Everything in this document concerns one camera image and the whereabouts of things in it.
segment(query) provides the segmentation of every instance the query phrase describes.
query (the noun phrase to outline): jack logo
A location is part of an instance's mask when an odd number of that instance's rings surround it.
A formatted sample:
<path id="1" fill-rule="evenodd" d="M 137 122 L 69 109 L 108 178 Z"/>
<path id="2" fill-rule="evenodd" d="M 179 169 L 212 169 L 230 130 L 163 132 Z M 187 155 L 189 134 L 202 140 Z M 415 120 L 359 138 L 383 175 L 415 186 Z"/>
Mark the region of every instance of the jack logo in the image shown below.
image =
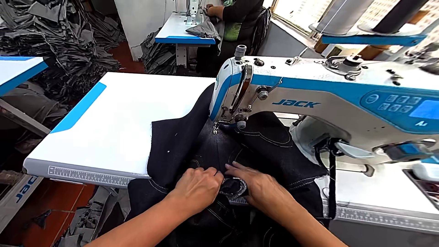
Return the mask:
<path id="1" fill-rule="evenodd" d="M 298 107 L 309 107 L 314 108 L 315 105 L 321 104 L 317 102 L 309 102 L 309 101 L 297 101 L 292 99 L 283 99 L 279 102 L 273 102 L 273 105 L 292 105 Z"/>
<path id="2" fill-rule="evenodd" d="M 23 198 L 24 194 L 26 194 L 26 192 L 30 189 L 30 186 L 33 185 L 33 183 L 36 181 L 37 178 L 38 176 L 32 176 L 29 179 L 27 184 L 25 184 L 25 186 L 23 186 L 20 192 L 15 196 L 17 198 L 17 201 L 15 203 L 18 203 Z"/>

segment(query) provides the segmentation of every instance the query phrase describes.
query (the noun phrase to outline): hand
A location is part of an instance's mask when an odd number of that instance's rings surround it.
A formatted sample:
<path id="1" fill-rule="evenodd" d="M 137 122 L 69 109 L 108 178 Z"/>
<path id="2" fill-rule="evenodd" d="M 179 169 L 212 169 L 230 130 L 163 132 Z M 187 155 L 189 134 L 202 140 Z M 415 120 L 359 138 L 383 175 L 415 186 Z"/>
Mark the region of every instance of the hand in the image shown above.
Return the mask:
<path id="1" fill-rule="evenodd" d="M 292 203 L 297 204 L 293 196 L 272 176 L 235 161 L 232 164 L 233 166 L 226 164 L 226 174 L 241 178 L 247 183 L 249 196 L 245 199 L 248 203 L 282 224 L 282 215 L 285 215 Z"/>
<path id="2" fill-rule="evenodd" d="M 216 13 L 215 13 L 216 7 L 214 7 L 213 4 L 208 4 L 206 6 L 206 8 L 207 8 L 207 15 L 208 16 L 215 16 L 216 15 Z"/>
<path id="3" fill-rule="evenodd" d="M 223 174 L 213 167 L 207 170 L 189 168 L 165 200 L 178 205 L 180 212 L 190 217 L 213 203 L 223 179 Z"/>

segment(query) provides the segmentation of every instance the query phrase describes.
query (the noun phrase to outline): worker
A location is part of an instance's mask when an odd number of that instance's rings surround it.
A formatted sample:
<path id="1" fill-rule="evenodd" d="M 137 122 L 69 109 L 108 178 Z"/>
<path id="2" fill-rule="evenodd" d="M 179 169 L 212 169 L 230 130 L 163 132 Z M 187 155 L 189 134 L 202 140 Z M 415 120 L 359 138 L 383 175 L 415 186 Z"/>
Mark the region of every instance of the worker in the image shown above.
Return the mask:
<path id="1" fill-rule="evenodd" d="M 247 183 L 248 203 L 285 227 L 303 247 L 347 247 L 273 177 L 237 162 L 232 164 L 226 164 L 226 174 Z M 213 167 L 207 170 L 189 168 L 161 202 L 86 247 L 155 246 L 179 224 L 212 204 L 222 181 L 223 175 Z"/>
<path id="2" fill-rule="evenodd" d="M 224 35 L 221 52 L 216 45 L 199 47 L 197 50 L 197 72 L 205 77 L 216 77 L 221 65 L 234 56 L 236 46 L 252 44 L 256 20 L 262 10 L 263 0 L 224 0 L 223 6 L 208 4 L 207 15 L 224 21 Z"/>

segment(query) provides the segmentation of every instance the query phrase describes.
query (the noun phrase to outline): display screen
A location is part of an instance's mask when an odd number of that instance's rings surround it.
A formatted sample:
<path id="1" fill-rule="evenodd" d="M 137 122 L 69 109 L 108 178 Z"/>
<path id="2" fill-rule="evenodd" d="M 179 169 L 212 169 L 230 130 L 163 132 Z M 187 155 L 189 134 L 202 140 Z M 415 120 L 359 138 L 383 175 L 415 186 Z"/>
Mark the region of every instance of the display screen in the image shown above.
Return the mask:
<path id="1" fill-rule="evenodd" d="M 439 119 L 439 101 L 425 100 L 409 116 Z"/>

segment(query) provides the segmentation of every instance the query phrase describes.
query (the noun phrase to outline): ruler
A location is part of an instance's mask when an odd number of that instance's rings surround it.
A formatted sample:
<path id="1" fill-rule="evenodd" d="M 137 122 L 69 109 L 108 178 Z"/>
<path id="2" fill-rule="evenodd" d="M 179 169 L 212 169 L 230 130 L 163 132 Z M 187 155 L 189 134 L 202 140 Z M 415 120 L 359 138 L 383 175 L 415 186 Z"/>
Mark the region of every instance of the ruler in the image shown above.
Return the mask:
<path id="1" fill-rule="evenodd" d="M 328 206 L 323 205 L 323 212 L 327 215 Z M 393 226 L 406 230 L 439 233 L 439 220 L 418 218 L 405 215 L 381 213 L 363 209 L 354 209 L 337 206 L 335 219 L 355 223 L 370 223 L 374 225 Z"/>
<path id="2" fill-rule="evenodd" d="M 72 178 L 75 180 L 81 180 L 85 182 L 103 183 L 108 185 L 128 186 L 128 183 L 134 178 L 109 175 L 98 172 L 82 171 L 76 169 L 69 169 L 63 167 L 49 166 L 47 170 L 48 175 L 60 177 L 60 178 Z"/>

